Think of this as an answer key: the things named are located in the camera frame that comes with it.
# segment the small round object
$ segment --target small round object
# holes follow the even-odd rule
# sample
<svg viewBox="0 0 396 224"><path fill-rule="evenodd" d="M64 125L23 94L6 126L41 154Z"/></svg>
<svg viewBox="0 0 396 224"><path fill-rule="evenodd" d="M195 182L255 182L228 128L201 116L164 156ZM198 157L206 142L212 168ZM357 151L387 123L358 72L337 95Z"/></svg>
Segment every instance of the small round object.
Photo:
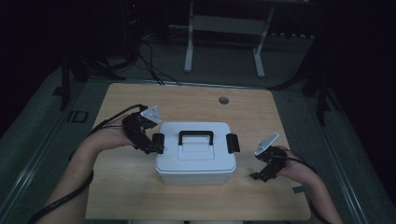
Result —
<svg viewBox="0 0 396 224"><path fill-rule="evenodd" d="M219 102L220 102L222 105L227 105L228 103L230 103L230 100L229 100L227 97L225 97L225 96L221 96L221 97L219 98Z"/></svg>

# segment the black handle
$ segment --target black handle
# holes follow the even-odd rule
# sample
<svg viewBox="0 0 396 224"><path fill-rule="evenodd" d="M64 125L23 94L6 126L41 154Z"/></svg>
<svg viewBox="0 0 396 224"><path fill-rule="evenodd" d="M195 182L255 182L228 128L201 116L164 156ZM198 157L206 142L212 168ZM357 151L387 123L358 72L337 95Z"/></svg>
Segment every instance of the black handle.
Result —
<svg viewBox="0 0 396 224"><path fill-rule="evenodd" d="M209 135L209 145L213 146L213 132L212 131L180 131L178 133L178 145L183 145L183 135Z"/></svg>

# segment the wooden table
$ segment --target wooden table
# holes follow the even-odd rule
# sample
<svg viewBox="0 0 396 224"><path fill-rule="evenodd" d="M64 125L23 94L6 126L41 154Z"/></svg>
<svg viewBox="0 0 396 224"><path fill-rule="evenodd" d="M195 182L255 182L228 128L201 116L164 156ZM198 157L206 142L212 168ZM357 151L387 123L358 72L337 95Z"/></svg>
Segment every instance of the wooden table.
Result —
<svg viewBox="0 0 396 224"><path fill-rule="evenodd" d="M227 97L223 105L220 97ZM91 184L87 218L157 220L306 220L309 207L301 186L279 176L252 179L265 165L254 157L258 141L279 133L288 146L272 93L211 87L112 84L96 124L130 105L157 105L163 121L222 121L238 135L236 170L223 185L165 186L155 170L155 153L133 147L100 154ZM148 136L159 127L148 130Z"/></svg>

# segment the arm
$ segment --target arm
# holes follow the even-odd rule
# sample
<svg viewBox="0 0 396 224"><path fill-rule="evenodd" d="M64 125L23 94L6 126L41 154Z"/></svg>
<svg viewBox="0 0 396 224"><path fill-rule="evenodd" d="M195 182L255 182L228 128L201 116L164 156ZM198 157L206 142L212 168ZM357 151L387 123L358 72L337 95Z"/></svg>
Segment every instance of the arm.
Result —
<svg viewBox="0 0 396 224"><path fill-rule="evenodd" d="M120 126L125 116L113 120L108 125ZM74 153L61 180L47 199L46 206L78 189L90 175L100 152L131 144L132 142L125 136L122 128L104 128L87 137ZM76 198L48 213L37 223L84 223L88 190L86 188Z"/></svg>
<svg viewBox="0 0 396 224"><path fill-rule="evenodd" d="M290 151L287 150L286 152L288 157L298 159ZM332 224L343 223L343 220L340 218L332 202L329 191L322 179L314 171L297 161L287 161L286 167L278 174L305 185L309 191L312 204L315 206L318 213L327 221ZM315 223L321 223L315 216L314 220Z"/></svg>

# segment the forearm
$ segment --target forearm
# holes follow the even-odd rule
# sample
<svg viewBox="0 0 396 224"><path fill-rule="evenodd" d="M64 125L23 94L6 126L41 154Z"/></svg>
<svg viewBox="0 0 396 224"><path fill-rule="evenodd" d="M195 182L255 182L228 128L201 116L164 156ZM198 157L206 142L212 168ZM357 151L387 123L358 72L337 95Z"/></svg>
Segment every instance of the forearm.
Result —
<svg viewBox="0 0 396 224"><path fill-rule="evenodd" d="M67 166L57 187L47 199L46 206L80 188L92 172L98 152L82 144ZM71 201L42 217L37 223L84 223L88 188Z"/></svg>
<svg viewBox="0 0 396 224"><path fill-rule="evenodd" d="M318 211L319 215L332 224L343 223L332 202L332 197L324 185L323 181L318 178L314 182L306 185L310 194L311 202Z"/></svg>

